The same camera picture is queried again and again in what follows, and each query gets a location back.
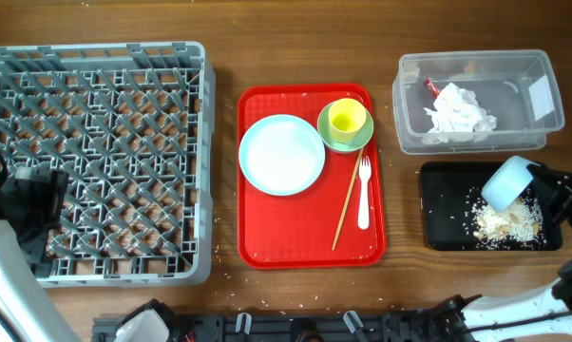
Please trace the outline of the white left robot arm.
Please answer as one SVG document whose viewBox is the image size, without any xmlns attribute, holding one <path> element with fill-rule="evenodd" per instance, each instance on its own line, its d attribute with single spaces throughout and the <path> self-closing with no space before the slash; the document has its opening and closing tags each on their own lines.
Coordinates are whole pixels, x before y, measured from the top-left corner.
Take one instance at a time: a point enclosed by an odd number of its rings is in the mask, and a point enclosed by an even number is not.
<svg viewBox="0 0 572 342">
<path fill-rule="evenodd" d="M 0 177 L 0 328 L 12 341 L 76 341 L 38 282 L 48 273 L 48 232 L 59 227 L 68 175 L 22 167 Z"/>
</svg>

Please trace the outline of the red snack wrapper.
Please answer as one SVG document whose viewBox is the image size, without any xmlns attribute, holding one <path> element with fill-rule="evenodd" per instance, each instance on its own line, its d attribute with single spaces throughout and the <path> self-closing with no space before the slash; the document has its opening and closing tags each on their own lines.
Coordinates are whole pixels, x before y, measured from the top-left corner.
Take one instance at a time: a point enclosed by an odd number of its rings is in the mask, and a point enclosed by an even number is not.
<svg viewBox="0 0 572 342">
<path fill-rule="evenodd" d="M 431 81 L 431 79 L 426 79 L 424 81 L 424 86 L 429 90 L 434 99 L 439 97 L 441 90 Z"/>
</svg>

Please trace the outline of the yellow plastic cup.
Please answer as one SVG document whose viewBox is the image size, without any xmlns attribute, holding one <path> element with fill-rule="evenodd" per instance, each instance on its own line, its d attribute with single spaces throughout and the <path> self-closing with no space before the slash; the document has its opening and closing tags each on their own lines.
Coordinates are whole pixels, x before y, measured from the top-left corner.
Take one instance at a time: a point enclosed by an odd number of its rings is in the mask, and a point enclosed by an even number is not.
<svg viewBox="0 0 572 342">
<path fill-rule="evenodd" d="M 329 133 L 339 143 L 351 142 L 364 126 L 366 108 L 351 98 L 335 101 L 329 109 Z"/>
</svg>

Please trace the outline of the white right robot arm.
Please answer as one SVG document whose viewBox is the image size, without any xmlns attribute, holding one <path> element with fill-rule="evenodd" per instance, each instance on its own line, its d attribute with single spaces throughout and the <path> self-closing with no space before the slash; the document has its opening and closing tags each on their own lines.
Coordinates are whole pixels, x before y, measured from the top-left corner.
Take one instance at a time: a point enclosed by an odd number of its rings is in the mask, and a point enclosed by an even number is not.
<svg viewBox="0 0 572 342">
<path fill-rule="evenodd" d="M 481 197 L 503 212 L 515 198 L 531 190 L 539 197 L 548 228 L 564 221 L 572 227 L 572 173 L 542 163 L 512 157 L 485 183 Z M 430 311 L 444 341 L 506 341 L 540 334 L 572 335 L 572 259 L 552 283 L 504 297 L 456 295 Z"/>
</svg>

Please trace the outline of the light blue small bowl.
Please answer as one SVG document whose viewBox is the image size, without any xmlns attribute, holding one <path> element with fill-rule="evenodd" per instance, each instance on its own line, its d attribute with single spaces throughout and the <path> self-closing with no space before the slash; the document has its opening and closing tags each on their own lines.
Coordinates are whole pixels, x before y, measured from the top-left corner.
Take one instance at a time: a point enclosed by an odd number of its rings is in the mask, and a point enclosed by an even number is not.
<svg viewBox="0 0 572 342">
<path fill-rule="evenodd" d="M 495 212 L 505 211 L 533 181 L 529 165 L 536 163 L 519 156 L 510 157 L 484 185 L 481 195 Z"/>
</svg>

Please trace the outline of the light blue plate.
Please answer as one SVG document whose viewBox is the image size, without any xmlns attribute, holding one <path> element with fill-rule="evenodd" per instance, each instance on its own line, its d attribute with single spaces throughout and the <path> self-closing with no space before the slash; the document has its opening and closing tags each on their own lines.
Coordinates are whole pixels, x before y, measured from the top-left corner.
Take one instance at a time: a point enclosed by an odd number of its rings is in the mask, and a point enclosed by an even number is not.
<svg viewBox="0 0 572 342">
<path fill-rule="evenodd" d="M 324 143 L 307 121 L 276 114 L 253 123 L 239 142 L 239 169 L 257 190 L 272 196 L 298 194 L 319 178 Z"/>
</svg>

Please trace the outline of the white napkin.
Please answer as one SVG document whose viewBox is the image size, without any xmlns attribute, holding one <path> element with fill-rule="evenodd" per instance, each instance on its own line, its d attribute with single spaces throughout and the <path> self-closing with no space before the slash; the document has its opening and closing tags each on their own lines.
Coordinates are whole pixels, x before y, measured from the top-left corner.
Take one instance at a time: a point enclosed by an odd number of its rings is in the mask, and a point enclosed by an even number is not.
<svg viewBox="0 0 572 342">
<path fill-rule="evenodd" d="M 429 133 L 486 132 L 497 126 L 497 118 L 479 106 L 475 92 L 454 83 L 441 90 L 433 106 L 424 108 L 433 124 Z"/>
</svg>

